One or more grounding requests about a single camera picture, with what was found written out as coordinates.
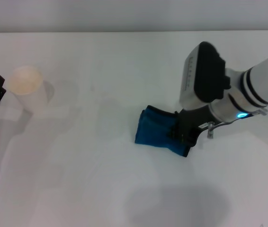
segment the blue cloth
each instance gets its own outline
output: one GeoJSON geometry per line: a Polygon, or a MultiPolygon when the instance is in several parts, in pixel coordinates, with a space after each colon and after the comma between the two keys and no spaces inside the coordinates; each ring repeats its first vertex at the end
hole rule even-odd
{"type": "Polygon", "coordinates": [[[177,120],[176,113],[168,113],[148,106],[140,115],[135,143],[159,148],[168,148],[183,156],[186,145],[168,136],[177,120]]]}

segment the paper cup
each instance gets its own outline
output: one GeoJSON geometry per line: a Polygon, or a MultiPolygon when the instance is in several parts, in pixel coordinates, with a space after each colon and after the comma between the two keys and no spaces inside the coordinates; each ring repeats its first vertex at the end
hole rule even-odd
{"type": "Polygon", "coordinates": [[[43,76],[32,66],[15,69],[8,79],[8,90],[31,113],[38,113],[47,105],[43,76]]]}

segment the white tabletop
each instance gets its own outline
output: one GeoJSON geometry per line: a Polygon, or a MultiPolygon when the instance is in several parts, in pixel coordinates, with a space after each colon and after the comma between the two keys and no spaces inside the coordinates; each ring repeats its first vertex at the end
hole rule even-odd
{"type": "Polygon", "coordinates": [[[202,133],[187,158],[134,144],[147,105],[179,111],[184,60],[268,57],[268,31],[0,34],[0,75],[37,66],[51,101],[0,104],[0,227],[268,227],[268,116],[202,133]]]}

